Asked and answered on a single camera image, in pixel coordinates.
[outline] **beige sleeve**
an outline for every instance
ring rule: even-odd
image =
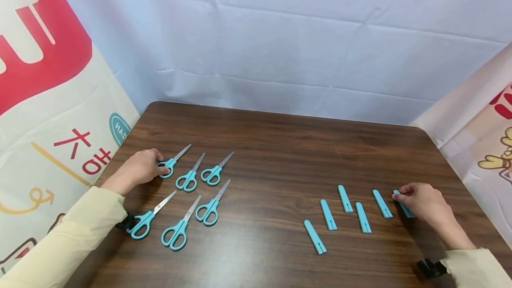
[[[93,187],[62,223],[0,278],[0,288],[63,287],[87,255],[126,216],[124,197]]]
[[[451,250],[441,260],[458,288],[512,288],[512,280],[488,249]]]

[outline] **blue scissors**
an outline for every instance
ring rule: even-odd
[[[187,243],[187,235],[185,234],[185,230],[187,228],[188,221],[190,220],[192,213],[196,209],[200,200],[201,200],[201,195],[199,195],[199,197],[197,197],[196,201],[194,201],[191,208],[187,211],[187,214],[185,215],[185,217],[183,217],[183,219],[178,221],[177,224],[175,224],[172,227],[169,227],[163,231],[162,237],[160,238],[160,240],[162,241],[162,245],[164,245],[165,247],[171,248],[172,251],[178,251],[181,248],[185,247],[185,244]],[[171,231],[172,231],[171,238],[169,240],[165,240],[165,235],[167,235]],[[179,245],[175,245],[176,241],[178,241],[179,237],[183,237],[183,242]]]
[[[179,190],[184,190],[185,192],[191,192],[197,187],[197,181],[196,181],[196,171],[199,168],[199,165],[201,164],[201,161],[203,161],[205,153],[199,157],[199,160],[196,162],[196,164],[193,166],[193,168],[186,174],[178,179],[176,179],[176,188]]]
[[[204,225],[207,225],[207,226],[215,225],[217,220],[219,220],[219,214],[217,213],[217,206],[219,206],[219,201],[221,200],[222,195],[226,191],[227,186],[229,185],[230,181],[231,181],[231,179],[228,179],[226,181],[226,183],[222,186],[219,193],[208,204],[203,204],[197,208],[197,210],[196,210],[197,221],[199,221],[200,223],[203,223]],[[204,211],[204,214],[202,216],[199,216],[199,211],[201,209],[206,209],[206,210]],[[208,221],[208,218],[212,214],[215,215],[215,218],[212,221]]]
[[[174,165],[176,164],[178,159],[181,158],[181,156],[183,156],[183,154],[187,152],[187,150],[190,147],[192,147],[192,144],[189,144],[188,146],[186,146],[182,151],[180,151],[176,156],[174,156],[174,158],[171,158],[171,159],[169,159],[167,161],[161,161],[161,162],[159,162],[157,164],[158,167],[166,167],[166,168],[169,168],[171,170],[166,175],[160,175],[161,178],[166,179],[168,177],[171,177],[172,173],[174,172]]]
[[[221,181],[221,171],[222,167],[231,159],[235,151],[232,151],[230,154],[228,154],[227,157],[224,158],[222,163],[218,164],[217,166],[211,168],[211,169],[205,169],[201,173],[201,180],[205,181],[209,186],[215,186]]]
[[[139,222],[136,225],[134,225],[134,227],[128,228],[127,233],[130,234],[131,237],[135,240],[141,240],[142,238],[147,236],[149,234],[149,229],[151,227],[151,221],[155,218],[155,215],[163,208],[163,206],[165,206],[169,202],[169,200],[171,200],[172,197],[174,197],[176,192],[177,191],[175,190],[172,194],[168,195],[153,210],[149,210],[147,213],[141,216],[135,216],[134,218],[138,219]],[[142,234],[138,235],[137,233],[144,227],[146,228],[146,230]]]

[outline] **scissor handle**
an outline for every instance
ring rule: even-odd
[[[215,225],[217,220],[219,219],[219,214],[217,214],[217,206],[219,206],[219,201],[212,199],[208,204],[202,204],[196,210],[196,220],[204,225],[210,226]],[[199,211],[202,209],[206,209],[202,216],[199,215]],[[208,221],[210,215],[215,215],[212,221]]]
[[[185,244],[187,242],[187,235],[185,233],[185,229],[187,225],[188,223],[185,220],[180,220],[178,224],[164,230],[162,233],[162,237],[160,238],[160,241],[162,241],[162,245],[171,248],[172,251],[178,251],[181,248],[185,247]],[[173,232],[171,238],[169,240],[165,240],[165,235],[167,235],[171,231]],[[178,238],[180,236],[183,236],[183,242],[180,245],[175,246],[174,244],[176,243],[176,241],[178,241]]]
[[[176,179],[176,188],[179,190],[184,190],[185,192],[191,192],[197,187],[197,181],[196,181],[196,172],[191,170],[188,172],[188,174],[179,177]]]
[[[166,175],[160,175],[160,178],[162,179],[166,179],[168,177],[171,177],[172,173],[174,172],[174,165],[176,164],[176,160],[174,160],[174,158],[171,158],[167,161],[161,161],[159,163],[157,163],[157,166],[158,167],[166,167],[166,168],[169,168],[169,173],[166,174]]]
[[[201,173],[201,180],[205,181],[209,186],[215,186],[221,181],[221,173],[222,168],[219,166],[215,166],[211,169],[205,169]]]
[[[151,224],[151,221],[155,218],[155,215],[151,210],[149,210],[142,216],[135,216],[134,218],[138,219],[139,222],[136,225],[134,225],[133,228],[128,228],[127,232],[128,234],[131,235],[133,239],[141,240],[142,238],[149,234],[149,225]],[[144,232],[142,234],[138,234],[143,228],[145,228]]]

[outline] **black wrist strap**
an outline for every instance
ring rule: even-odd
[[[447,273],[447,269],[441,261],[434,263],[430,259],[425,258],[418,261],[416,265],[428,279],[441,277]]]
[[[116,224],[116,228],[122,231],[127,231],[129,228],[132,228],[135,225],[135,217],[129,212],[127,212],[127,214],[128,216],[124,218],[123,221]]]

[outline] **wooden table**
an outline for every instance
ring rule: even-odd
[[[125,201],[127,210],[154,208],[203,152],[199,171],[235,150],[221,183],[210,187],[200,181],[192,193],[179,191],[144,240],[112,230],[70,287],[431,287],[413,265],[424,257],[441,258],[442,245],[422,221],[405,218],[390,197],[393,189],[411,181],[441,190],[469,237],[491,249],[512,273],[508,246],[420,129],[155,102],[99,183],[138,150],[157,148],[172,157],[187,144],[192,147],[174,175],[134,189]],[[182,218],[199,194],[202,204],[208,202],[227,178],[232,182],[219,205],[218,223],[205,227],[192,218],[185,248],[173,252],[163,247],[162,231]],[[344,213],[338,184],[345,186],[353,205],[363,204],[372,234],[361,233],[356,213]],[[383,194],[392,219],[380,213],[373,189]],[[337,231],[327,230],[321,198],[329,203]],[[326,254],[317,255],[304,219],[316,228]],[[434,283],[454,287],[449,275]]]

